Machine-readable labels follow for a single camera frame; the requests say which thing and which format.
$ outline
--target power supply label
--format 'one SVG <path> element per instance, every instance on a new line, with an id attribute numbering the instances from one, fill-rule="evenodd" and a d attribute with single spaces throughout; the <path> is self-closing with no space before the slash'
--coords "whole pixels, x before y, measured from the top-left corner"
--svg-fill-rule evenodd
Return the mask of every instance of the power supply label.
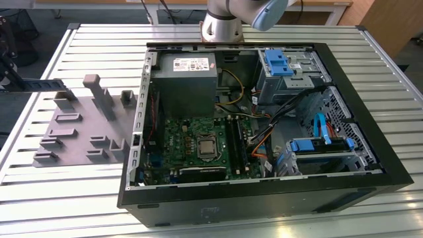
<path id="1" fill-rule="evenodd" d="M 174 60 L 174 71 L 206 71 L 210 69 L 208 58 L 183 58 Z"/>

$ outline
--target open computer tower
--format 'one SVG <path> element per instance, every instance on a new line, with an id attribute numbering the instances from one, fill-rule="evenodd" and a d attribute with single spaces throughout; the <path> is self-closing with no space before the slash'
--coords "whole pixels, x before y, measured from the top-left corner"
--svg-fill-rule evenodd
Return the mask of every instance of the open computer tower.
<path id="1" fill-rule="evenodd" d="M 326 44 L 147 45 L 118 202 L 147 227 L 340 211 L 411 183 Z"/>

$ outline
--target desk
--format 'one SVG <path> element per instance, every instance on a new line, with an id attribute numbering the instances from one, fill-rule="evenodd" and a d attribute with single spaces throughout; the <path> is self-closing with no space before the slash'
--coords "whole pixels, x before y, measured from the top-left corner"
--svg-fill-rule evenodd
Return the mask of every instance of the desk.
<path id="1" fill-rule="evenodd" d="M 139 91 L 147 42 L 199 41 L 199 26 L 82 25 L 67 30 L 43 79 L 59 78 L 78 96 L 86 74 L 112 95 Z M 423 96 L 366 31 L 354 27 L 278 26 L 247 42 L 323 42 L 342 65 L 415 183 L 339 213 L 147 229 L 116 208 L 122 164 L 34 168 L 56 104 L 35 93 L 0 152 L 0 234 L 11 237 L 422 237 Z"/>
<path id="2" fill-rule="evenodd" d="M 170 9 L 206 10 L 207 0 L 167 0 Z M 352 0 L 304 0 L 303 11 L 330 12 L 326 25 L 336 25 Z M 159 0 L 146 0 L 146 6 L 155 24 L 159 24 L 158 11 L 164 7 Z M 39 9 L 144 9 L 142 0 L 36 0 Z M 300 11 L 298 1 L 287 11 Z"/>

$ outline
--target motherboard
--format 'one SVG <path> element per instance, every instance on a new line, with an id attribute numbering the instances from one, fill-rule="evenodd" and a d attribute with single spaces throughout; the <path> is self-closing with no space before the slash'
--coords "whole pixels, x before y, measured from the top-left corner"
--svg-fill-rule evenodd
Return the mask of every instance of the motherboard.
<path id="1" fill-rule="evenodd" d="M 150 158 L 156 168 L 152 170 L 156 184 L 262 177 L 260 164 L 246 152 L 243 159 L 231 155 L 239 145 L 234 143 L 230 123 L 227 118 L 166 121 L 163 157 Z M 239 125 L 238 132 L 246 145 L 252 135 L 250 119 L 236 118 L 232 124 Z"/>

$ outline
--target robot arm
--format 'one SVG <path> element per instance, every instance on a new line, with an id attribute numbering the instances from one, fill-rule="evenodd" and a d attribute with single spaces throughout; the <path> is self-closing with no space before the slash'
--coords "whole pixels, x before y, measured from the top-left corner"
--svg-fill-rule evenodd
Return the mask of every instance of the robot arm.
<path id="1" fill-rule="evenodd" d="M 279 21 L 286 8 L 296 0 L 210 0 L 202 26 L 208 42 L 242 40 L 242 21 L 259 31 L 267 31 Z"/>

